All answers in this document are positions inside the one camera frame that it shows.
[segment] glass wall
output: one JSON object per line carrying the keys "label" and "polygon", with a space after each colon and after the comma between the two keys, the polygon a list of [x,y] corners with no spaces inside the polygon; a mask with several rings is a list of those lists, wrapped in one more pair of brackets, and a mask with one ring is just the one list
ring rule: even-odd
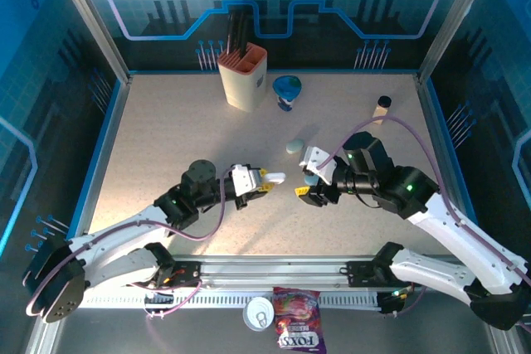
{"label": "glass wall", "polygon": [[531,0],[475,0],[432,81],[480,226],[531,259]]}
{"label": "glass wall", "polygon": [[131,70],[215,70],[245,10],[270,68],[417,69],[453,0],[93,0]]}
{"label": "glass wall", "polygon": [[0,0],[0,11],[0,340],[23,352],[34,318],[22,272],[71,223],[115,77],[71,0]]}

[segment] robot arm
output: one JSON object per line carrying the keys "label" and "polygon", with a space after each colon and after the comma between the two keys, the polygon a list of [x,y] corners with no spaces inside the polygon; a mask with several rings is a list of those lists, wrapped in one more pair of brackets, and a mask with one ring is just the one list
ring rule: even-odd
{"label": "robot arm", "polygon": [[[180,184],[129,219],[68,242],[49,237],[22,277],[22,284],[33,296],[27,314],[55,322],[75,310],[88,289],[132,283],[171,288],[196,279],[198,262],[178,263],[160,244],[172,234],[165,227],[187,228],[198,220],[199,211],[204,213],[219,203],[222,194],[240,210],[284,179],[283,173],[234,165],[222,182],[222,190],[214,165],[196,161],[182,175]],[[59,271],[52,275],[57,267]]]}
{"label": "robot arm", "polygon": [[[348,163],[335,157],[318,168],[329,155],[320,148],[306,149],[300,166],[320,179],[316,186],[298,188],[300,199],[321,207],[337,204],[342,194],[371,195],[383,210],[422,228],[465,265],[431,259],[388,243],[374,262],[386,269],[390,279],[447,293],[500,329],[509,329],[522,317],[531,301],[531,288],[515,271],[531,276],[525,259],[505,249],[452,205],[460,217],[461,225],[456,224],[435,182],[414,167],[395,166],[382,143],[370,133],[354,134],[343,150]],[[514,266],[510,269],[462,225],[502,252]]]}

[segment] purple candy bag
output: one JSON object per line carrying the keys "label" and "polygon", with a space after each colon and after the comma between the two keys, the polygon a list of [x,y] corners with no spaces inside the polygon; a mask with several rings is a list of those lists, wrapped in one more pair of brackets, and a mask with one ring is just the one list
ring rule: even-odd
{"label": "purple candy bag", "polygon": [[326,354],[317,302],[319,295],[313,290],[273,288],[275,329],[280,348]]}

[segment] orange pen holder top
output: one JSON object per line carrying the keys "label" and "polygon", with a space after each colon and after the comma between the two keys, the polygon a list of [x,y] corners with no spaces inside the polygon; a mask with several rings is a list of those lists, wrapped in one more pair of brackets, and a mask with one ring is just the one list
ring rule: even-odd
{"label": "orange pen holder top", "polygon": [[223,52],[217,59],[227,103],[246,112],[258,108],[266,96],[267,50],[247,43],[246,54],[240,50]]}

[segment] tabletop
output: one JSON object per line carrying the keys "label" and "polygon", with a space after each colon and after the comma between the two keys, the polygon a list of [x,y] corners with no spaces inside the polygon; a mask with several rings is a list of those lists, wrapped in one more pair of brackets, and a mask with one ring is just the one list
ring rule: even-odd
{"label": "tabletop", "polygon": [[[332,151],[357,123],[373,115],[378,98],[392,99],[389,114],[412,125],[431,146],[411,75],[298,74],[302,92],[290,112],[281,110],[268,74],[268,95],[253,113],[231,107],[219,75],[136,75],[110,156],[90,231],[122,221],[180,182],[197,159],[212,161],[217,175],[234,163],[284,172],[286,181],[236,211],[227,204],[220,230],[208,241],[169,239],[174,254],[374,255],[388,241],[427,255],[447,254],[424,231],[354,196],[338,205],[308,206],[294,194],[304,185],[300,154],[285,145],[302,138]],[[400,125],[386,121],[367,131],[382,140],[396,165],[420,168],[433,178],[426,155]],[[187,228],[203,235],[216,224],[219,206]]]}

